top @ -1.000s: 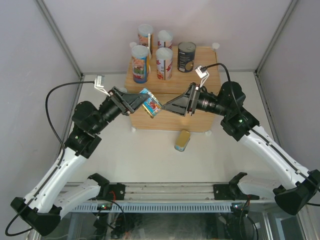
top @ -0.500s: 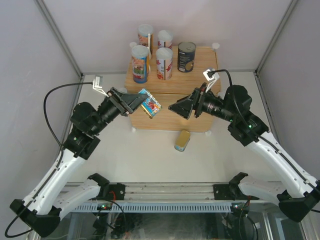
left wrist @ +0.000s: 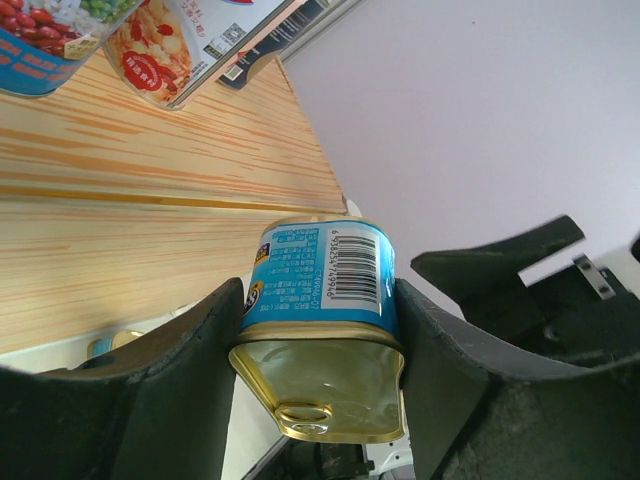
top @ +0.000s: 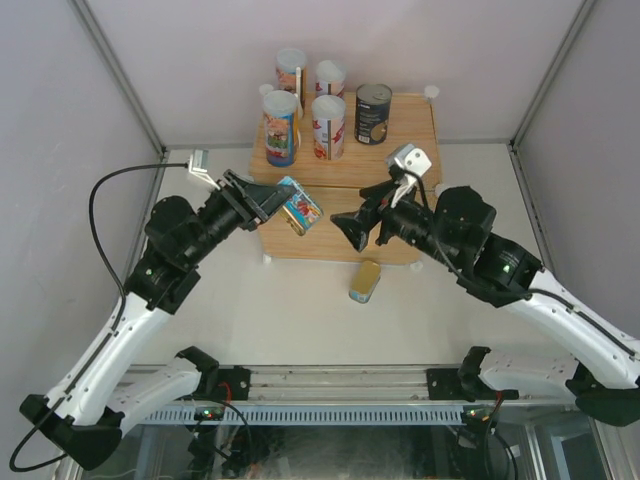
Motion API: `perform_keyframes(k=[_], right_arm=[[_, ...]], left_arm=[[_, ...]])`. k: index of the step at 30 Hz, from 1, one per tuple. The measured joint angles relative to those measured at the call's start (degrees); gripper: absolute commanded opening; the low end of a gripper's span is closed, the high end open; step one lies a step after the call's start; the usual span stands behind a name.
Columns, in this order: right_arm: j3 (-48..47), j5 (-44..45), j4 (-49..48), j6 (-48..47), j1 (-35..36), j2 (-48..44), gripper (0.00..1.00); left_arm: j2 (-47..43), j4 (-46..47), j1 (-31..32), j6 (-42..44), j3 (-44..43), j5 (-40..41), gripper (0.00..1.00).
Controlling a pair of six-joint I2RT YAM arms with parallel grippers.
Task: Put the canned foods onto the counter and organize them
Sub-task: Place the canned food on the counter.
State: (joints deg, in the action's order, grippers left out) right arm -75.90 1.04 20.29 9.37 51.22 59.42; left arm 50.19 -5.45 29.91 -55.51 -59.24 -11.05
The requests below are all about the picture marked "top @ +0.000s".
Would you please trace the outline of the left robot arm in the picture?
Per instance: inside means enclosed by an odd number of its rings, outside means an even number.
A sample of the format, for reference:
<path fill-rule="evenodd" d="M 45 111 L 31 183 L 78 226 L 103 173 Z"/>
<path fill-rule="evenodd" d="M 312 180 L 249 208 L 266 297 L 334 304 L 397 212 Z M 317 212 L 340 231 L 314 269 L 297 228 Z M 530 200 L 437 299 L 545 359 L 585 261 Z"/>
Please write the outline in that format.
<path fill-rule="evenodd" d="M 206 400 L 219 387 L 219 364 L 197 347 L 121 389 L 118 384 L 146 343 L 173 318 L 200 279 L 199 263 L 235 230 L 255 230 L 295 195 L 288 184 L 264 185 L 231 170 L 199 209 L 181 196 L 153 207 L 146 248 L 125 281 L 106 324 L 74 367 L 46 394 L 31 394 L 21 414 L 84 470 L 101 466 L 123 437 L 167 403 Z"/>

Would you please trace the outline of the dark round tin can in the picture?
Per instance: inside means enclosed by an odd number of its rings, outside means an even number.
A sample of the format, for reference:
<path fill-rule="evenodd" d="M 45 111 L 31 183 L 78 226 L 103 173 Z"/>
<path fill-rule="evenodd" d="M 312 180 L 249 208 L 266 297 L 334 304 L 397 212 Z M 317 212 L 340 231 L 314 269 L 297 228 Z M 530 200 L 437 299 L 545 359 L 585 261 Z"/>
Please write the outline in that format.
<path fill-rule="evenodd" d="M 387 138 L 392 90 L 385 84 L 362 84 L 356 90 L 354 137 L 379 145 Z"/>

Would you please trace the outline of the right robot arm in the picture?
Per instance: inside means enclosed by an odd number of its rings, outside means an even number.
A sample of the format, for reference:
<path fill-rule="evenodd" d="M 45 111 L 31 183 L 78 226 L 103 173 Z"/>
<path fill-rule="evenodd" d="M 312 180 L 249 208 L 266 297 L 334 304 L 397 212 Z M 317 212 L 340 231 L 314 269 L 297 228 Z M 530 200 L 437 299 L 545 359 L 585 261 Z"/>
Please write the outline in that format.
<path fill-rule="evenodd" d="M 520 244 L 492 231 L 496 210 L 469 186 L 452 187 L 430 209 L 393 180 L 361 190 L 354 212 L 331 222 L 356 251 L 380 229 L 382 246 L 397 237 L 445 265 L 467 294 L 523 316 L 560 344 L 566 359 L 473 346 L 457 370 L 465 399 L 569 399 L 589 417 L 615 427 L 639 419 L 639 342 L 586 306 Z"/>

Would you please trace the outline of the wooden cube shelf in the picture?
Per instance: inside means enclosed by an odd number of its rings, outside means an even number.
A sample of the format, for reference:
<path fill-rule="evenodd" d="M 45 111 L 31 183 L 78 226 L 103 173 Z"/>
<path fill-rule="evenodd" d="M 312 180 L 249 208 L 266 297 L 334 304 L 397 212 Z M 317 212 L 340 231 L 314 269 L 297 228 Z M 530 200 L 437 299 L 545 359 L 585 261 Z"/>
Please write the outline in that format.
<path fill-rule="evenodd" d="M 303 236 L 297 235 L 281 216 L 258 228 L 263 251 L 273 258 L 358 262 L 372 260 L 385 265 L 406 265 L 418 261 L 421 253 L 397 238 L 379 247 L 370 235 L 368 246 L 357 252 L 329 217 L 334 213 L 357 210 L 363 203 L 359 190 L 389 179 L 385 158 L 397 147 L 412 143 L 424 150 L 432 162 L 424 175 L 430 207 L 435 206 L 432 192 L 442 182 L 442 169 L 436 134 L 434 106 L 419 93 L 395 93 L 392 97 L 389 130 L 379 145 L 366 145 L 354 137 L 355 94 L 347 92 L 345 148 L 335 161 L 321 160 L 313 151 L 311 113 L 299 122 L 301 147 L 295 163 L 286 168 L 274 167 L 266 159 L 263 123 L 258 123 L 249 175 L 258 183 L 275 184 L 282 177 L 294 178 L 324 212 L 319 222 Z"/>

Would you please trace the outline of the white lid can colourful label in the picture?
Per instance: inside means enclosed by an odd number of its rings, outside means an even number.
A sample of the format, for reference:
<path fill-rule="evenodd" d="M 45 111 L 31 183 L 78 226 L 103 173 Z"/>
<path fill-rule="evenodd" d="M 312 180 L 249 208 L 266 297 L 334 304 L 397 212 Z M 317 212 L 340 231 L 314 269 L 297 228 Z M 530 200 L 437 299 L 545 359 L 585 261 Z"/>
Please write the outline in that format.
<path fill-rule="evenodd" d="M 286 90 L 263 96 L 263 130 L 267 161 L 275 167 L 289 167 L 296 161 L 299 145 L 299 100 Z"/>

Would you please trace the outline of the white lid can red label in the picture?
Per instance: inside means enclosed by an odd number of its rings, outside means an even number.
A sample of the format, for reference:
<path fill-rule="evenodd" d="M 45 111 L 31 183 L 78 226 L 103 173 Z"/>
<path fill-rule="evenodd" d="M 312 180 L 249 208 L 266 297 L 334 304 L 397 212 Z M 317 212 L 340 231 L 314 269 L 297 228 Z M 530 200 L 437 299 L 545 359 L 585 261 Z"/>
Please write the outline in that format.
<path fill-rule="evenodd" d="M 343 98 L 346 73 L 346 68 L 337 61 L 320 61 L 315 69 L 316 96 L 332 95 Z"/>

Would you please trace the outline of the tall can with spoon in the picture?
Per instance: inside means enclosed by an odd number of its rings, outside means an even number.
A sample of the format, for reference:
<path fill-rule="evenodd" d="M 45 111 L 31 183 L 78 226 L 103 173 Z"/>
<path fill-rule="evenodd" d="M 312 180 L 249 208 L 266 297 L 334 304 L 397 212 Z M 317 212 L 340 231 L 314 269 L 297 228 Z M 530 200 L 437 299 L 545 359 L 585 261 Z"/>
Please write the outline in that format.
<path fill-rule="evenodd" d="M 275 57 L 278 88 L 294 94 L 305 113 L 307 56 L 296 48 L 283 48 Z"/>

